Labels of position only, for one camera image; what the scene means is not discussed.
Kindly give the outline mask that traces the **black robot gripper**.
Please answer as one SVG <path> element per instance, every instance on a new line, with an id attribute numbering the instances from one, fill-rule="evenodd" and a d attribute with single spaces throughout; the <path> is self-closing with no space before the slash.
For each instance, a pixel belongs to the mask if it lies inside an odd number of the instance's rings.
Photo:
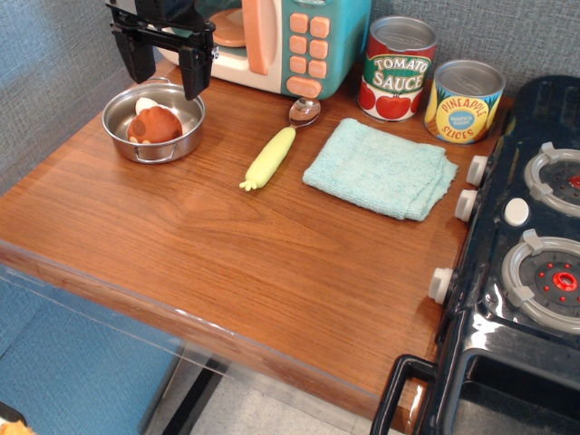
<path id="1" fill-rule="evenodd" d="M 153 46 L 179 55 L 187 101 L 207 89 L 216 47 L 215 26 L 196 10 L 195 1 L 106 1 L 111 32 L 127 72 L 136 83 L 156 71 Z"/>

